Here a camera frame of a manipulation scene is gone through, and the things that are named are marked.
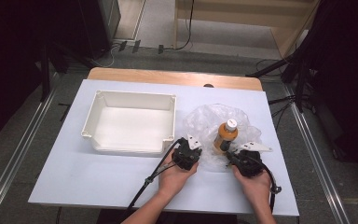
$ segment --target hand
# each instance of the hand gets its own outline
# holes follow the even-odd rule
[[[240,170],[235,165],[232,166],[232,171],[238,181],[240,181],[243,193],[254,208],[257,223],[275,224],[276,221],[269,208],[269,188],[271,185],[269,174],[263,170],[258,176],[242,176]]]
[[[241,175],[240,170],[235,165],[232,166],[232,171],[238,181],[240,181],[242,191],[251,204],[269,203],[271,180],[265,170],[260,175],[254,177]]]
[[[170,161],[172,161],[172,154],[173,150],[162,163],[162,165],[168,164]],[[180,192],[188,178],[197,172],[198,166],[199,163],[196,162],[191,170],[187,171],[182,170],[177,165],[175,165],[162,172],[158,178],[158,194],[172,199],[177,193]]]

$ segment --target white table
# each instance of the white table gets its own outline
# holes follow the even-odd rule
[[[275,175],[278,186],[282,186],[282,192],[276,196],[274,215],[298,216],[295,195],[264,92],[104,80],[83,81],[29,203],[125,208],[157,166],[160,158],[102,154],[81,137],[92,99],[98,90],[176,94],[176,138],[183,134],[183,118],[200,105],[224,104],[242,109],[251,124],[261,130],[263,144],[273,148],[273,152],[262,154],[262,160]],[[135,207],[144,204],[157,188],[156,179],[138,199]],[[253,213],[232,173],[208,172],[202,170],[201,166],[166,210]]]

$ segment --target plastic bubble wrap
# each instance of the plastic bubble wrap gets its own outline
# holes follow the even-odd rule
[[[238,123],[238,137],[231,143],[232,147],[250,141],[261,143],[261,132],[251,126],[248,116],[240,109],[227,105],[202,105],[184,119],[185,131],[202,143],[200,166],[211,172],[227,172],[228,159],[213,151],[213,141],[219,126],[234,119]]]

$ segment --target human hand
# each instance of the human hand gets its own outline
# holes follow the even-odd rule
[[[265,170],[260,175],[247,177],[241,175],[237,166],[232,166],[235,177],[242,185],[242,191],[251,204],[269,203],[271,180]]]
[[[167,156],[162,165],[168,164],[172,161],[173,150],[170,155]],[[189,177],[197,172],[197,167],[199,163],[196,162],[191,170],[183,170],[177,165],[169,168],[168,170],[162,172],[158,177],[158,194],[163,195],[172,199],[185,185]]]

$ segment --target black cable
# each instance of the black cable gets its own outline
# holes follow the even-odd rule
[[[266,61],[275,61],[275,62],[277,62],[279,60],[275,60],[275,59],[263,59],[263,60],[260,60],[255,64],[255,70],[257,72],[259,72],[260,70],[258,70],[258,65],[260,65],[261,63],[266,62]],[[278,70],[280,72],[279,74],[265,74],[265,76],[266,77],[278,77],[278,76],[281,76],[282,75],[281,68],[279,67]]]
[[[56,216],[56,224],[60,224],[60,215],[61,215],[62,207],[58,208],[57,216]]]
[[[121,216],[120,222],[124,221],[130,210],[133,208],[133,206],[135,205],[135,202],[138,200],[138,198],[141,196],[141,194],[144,192],[144,190],[147,188],[147,186],[153,182],[154,178],[156,178],[156,176],[158,176],[159,174],[161,174],[162,172],[166,171],[167,169],[173,167],[174,165],[171,165],[169,167],[166,167],[165,169],[163,169],[162,171],[159,171],[158,168],[161,166],[161,164],[165,161],[165,159],[168,157],[168,155],[170,155],[171,151],[173,150],[173,148],[176,146],[176,144],[181,144],[185,139],[184,138],[180,138],[178,140],[176,140],[170,147],[170,149],[168,149],[167,153],[164,155],[164,157],[161,159],[161,161],[159,162],[158,166],[156,167],[156,169],[153,171],[153,173],[147,178],[145,179],[144,184],[142,185],[142,187],[138,190],[138,192],[136,193],[135,197],[132,199],[131,203],[129,204],[129,206],[127,207],[127,209],[124,211],[123,215]]]
[[[263,169],[267,172],[267,174],[269,175],[269,179],[271,180],[271,197],[269,198],[269,208],[271,209],[271,213],[274,210],[274,204],[275,204],[275,194],[281,192],[282,188],[281,187],[277,187],[274,175],[272,174],[272,172],[270,171],[270,169],[267,167],[266,164],[264,164],[263,162],[260,162],[258,160],[255,160],[252,157],[246,156],[246,159],[249,159],[251,161],[254,161],[256,163],[258,163],[259,165],[261,165],[263,167]]]
[[[194,0],[191,3],[190,22],[188,23],[188,39],[187,39],[186,43],[179,49],[174,49],[174,48],[169,48],[169,49],[174,49],[174,50],[184,49],[187,46],[188,42],[190,42],[190,38],[191,38],[191,22],[193,21],[193,11],[194,11]]]
[[[255,73],[252,74],[248,74],[245,75],[246,77],[262,77],[264,76],[266,73],[269,73],[277,68],[280,68],[286,64],[296,64],[296,62],[294,62],[295,58],[293,56],[293,54],[287,56],[286,58],[283,58],[282,60],[277,61],[276,63],[273,63],[272,65],[267,66],[266,68],[264,68],[263,70],[257,71]]]
[[[185,19],[185,25],[186,25],[186,29],[187,29],[187,31],[188,31],[188,34],[191,35],[190,29],[188,28],[188,25],[187,25],[187,19]],[[190,38],[190,43],[191,43],[191,47],[190,47],[189,50],[191,50],[191,49],[193,48],[193,42],[191,41],[191,38]]]
[[[281,99],[277,99],[277,100],[270,100],[268,101],[268,104],[269,105],[274,105],[274,104],[277,104],[279,102],[283,102],[283,101],[286,101],[286,100],[295,100],[296,99],[296,96],[295,95],[289,95],[289,96],[286,96],[286,97],[283,97]],[[310,96],[307,95],[307,94],[303,94],[303,99],[304,101],[308,101],[310,99]]]
[[[276,111],[276,112],[274,112],[273,114],[271,114],[271,116],[274,118],[275,116],[277,116],[277,115],[279,115],[281,112],[283,112],[285,109],[286,109],[286,107],[288,107],[290,104],[292,103],[292,101],[291,102],[289,102],[289,103],[287,103],[285,106],[283,106],[281,109],[279,109],[278,111]]]
[[[285,111],[292,103],[293,103],[293,102],[290,102],[289,104],[287,104],[287,105],[284,107],[283,111],[281,112],[281,114],[280,114],[280,116],[279,116],[279,118],[278,118],[277,125],[275,126],[275,132],[278,131],[279,123],[281,122],[281,118],[282,118],[282,116],[283,116],[284,111]]]

